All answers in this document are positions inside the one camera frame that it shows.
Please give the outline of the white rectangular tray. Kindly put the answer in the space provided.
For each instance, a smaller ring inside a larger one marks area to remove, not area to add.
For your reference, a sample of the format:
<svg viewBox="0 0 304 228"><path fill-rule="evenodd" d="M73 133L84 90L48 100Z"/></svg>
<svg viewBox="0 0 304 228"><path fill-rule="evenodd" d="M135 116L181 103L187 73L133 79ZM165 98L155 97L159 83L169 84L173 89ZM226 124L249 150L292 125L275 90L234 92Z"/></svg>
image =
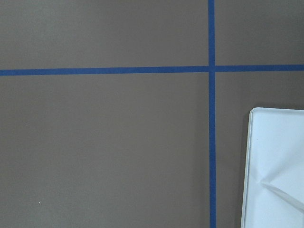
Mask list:
<svg viewBox="0 0 304 228"><path fill-rule="evenodd" d="M304 113L250 111L241 214L243 228L304 225Z"/></svg>

